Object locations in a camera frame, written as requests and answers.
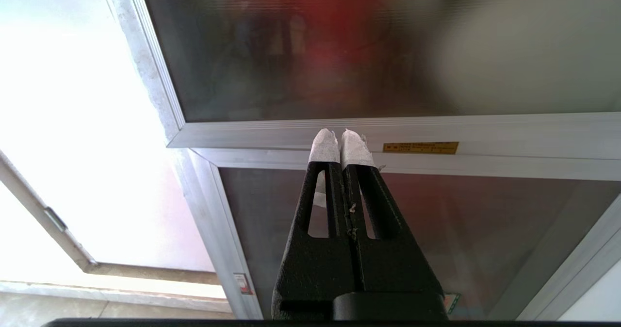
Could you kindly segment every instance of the glass pane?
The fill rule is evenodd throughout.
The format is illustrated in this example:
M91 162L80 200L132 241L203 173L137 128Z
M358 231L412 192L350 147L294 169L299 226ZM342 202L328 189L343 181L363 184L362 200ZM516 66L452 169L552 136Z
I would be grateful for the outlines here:
M85 274L0 183L0 281L226 299L220 285Z
M146 0L186 121L621 111L621 0Z
M213 271L106 0L2 0L0 148L96 261Z
M220 174L263 313L271 316L304 171L221 168ZM383 177L444 291L461 294L453 320L514 320L621 192L617 181ZM322 211L311 216L316 237L327 227ZM519 282L523 289L512 300L521 305L496 307L550 226L563 219L577 230L565 230L537 276Z

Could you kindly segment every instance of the white wall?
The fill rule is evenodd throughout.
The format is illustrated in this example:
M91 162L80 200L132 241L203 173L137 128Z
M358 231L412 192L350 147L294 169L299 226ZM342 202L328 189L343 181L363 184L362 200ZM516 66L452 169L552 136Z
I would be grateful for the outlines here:
M610 268L559 320L621 321L621 261Z

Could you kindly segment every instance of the sticker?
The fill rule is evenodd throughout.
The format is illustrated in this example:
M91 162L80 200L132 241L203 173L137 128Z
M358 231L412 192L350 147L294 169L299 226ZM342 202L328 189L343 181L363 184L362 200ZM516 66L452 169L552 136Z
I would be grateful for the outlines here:
M437 143L385 143L384 152L455 155L458 145L459 141Z
M444 309L446 310L446 314L450 314L455 309L455 305L457 305L457 301L459 300L461 294L459 293L445 293L444 294Z
M233 277L235 278L235 281L237 281L239 291L242 294L252 294L250 285L248 285L248 279L246 278L246 274L239 274L237 272L234 272Z

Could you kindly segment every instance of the window frame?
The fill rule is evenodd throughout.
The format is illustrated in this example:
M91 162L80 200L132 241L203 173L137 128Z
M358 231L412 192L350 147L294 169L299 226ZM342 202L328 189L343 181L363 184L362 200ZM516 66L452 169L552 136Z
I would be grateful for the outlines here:
M96 261L71 234L54 210L45 205L33 188L0 151L0 182L11 192L75 264L87 274L149 278L152 280L181 281L219 285L214 272L165 269L139 265L124 265Z
M233 273L246 274L254 292L219 168L305 170L309 144L321 128L330 128L337 134L349 128L363 132L370 142L384 143L484 141L502 145L546 139L576 142L571 157L558 157L565 154L557 146L547 147L548 155L541 156L519 152L486 155L484 151L472 155L410 155L384 154L381 144L370 144L375 162L385 165L383 171L388 173L621 180L621 154L614 144L602 147L613 156L610 159L593 158L588 149L577 148L588 139L618 139L619 112L188 123L145 0L107 1L127 38L137 73L158 111L166 144L175 150L176 169L189 208L237 318L265 316L257 297L241 294L233 277ZM621 200L617 197L522 311L519 320L560 317L621 259L621 235L617 236L620 229ZM536 264L535 259L526 263Z

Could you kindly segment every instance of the yellow label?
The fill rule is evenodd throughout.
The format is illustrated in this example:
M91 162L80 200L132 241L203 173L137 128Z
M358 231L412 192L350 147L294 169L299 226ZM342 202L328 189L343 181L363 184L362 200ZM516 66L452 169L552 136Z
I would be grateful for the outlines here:
M384 152L455 155L458 145L458 141L444 143L385 143Z

